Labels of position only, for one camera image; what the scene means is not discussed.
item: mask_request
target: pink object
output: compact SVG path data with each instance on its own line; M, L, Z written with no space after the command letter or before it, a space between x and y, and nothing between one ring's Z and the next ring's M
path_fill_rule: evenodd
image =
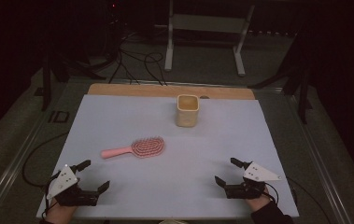
M163 139L161 137L151 137L135 140L129 147L103 150L101 151L101 157L107 159L130 152L136 155L136 157L146 158L159 155L163 152L163 149Z

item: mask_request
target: hairbrush handle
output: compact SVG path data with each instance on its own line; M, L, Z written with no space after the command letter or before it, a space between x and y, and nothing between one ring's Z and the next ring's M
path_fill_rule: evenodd
M103 159L119 156L124 153L129 153L133 152L133 149L131 147L119 147L119 148L114 148L114 149L106 149L101 151L101 157Z

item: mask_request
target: dark background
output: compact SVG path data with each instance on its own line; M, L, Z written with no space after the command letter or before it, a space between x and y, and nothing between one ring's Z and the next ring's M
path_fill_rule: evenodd
M241 1L230 5L209 0L176 2L175 11L234 16L239 13L234 6ZM104 5L92 1L88 6L81 0L0 1L0 118L30 86L50 38L53 47L71 57L84 59L99 52L93 44L98 39L90 34L97 32L97 38L102 38L104 15L116 13L104 14ZM168 1L126 0L117 6L120 18L143 35L153 35L153 24L167 24ZM304 58L310 83L354 160L354 1L262 1L250 30L254 35L298 34L293 43L297 48L286 59L294 64L296 55Z

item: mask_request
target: pen holder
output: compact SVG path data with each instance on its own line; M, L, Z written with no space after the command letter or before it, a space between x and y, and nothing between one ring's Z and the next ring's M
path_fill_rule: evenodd
M181 94L177 97L177 126L194 127L199 113L199 98Z

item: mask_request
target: person's arm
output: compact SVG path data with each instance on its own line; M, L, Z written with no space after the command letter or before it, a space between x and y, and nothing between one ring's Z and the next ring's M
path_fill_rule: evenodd
M77 209L77 206L61 206L57 203L57 200L53 199L46 214L45 222L41 221L40 223L67 224Z
M293 224L292 218L284 215L264 194L256 199L246 199L246 202L252 209L251 218L255 224Z

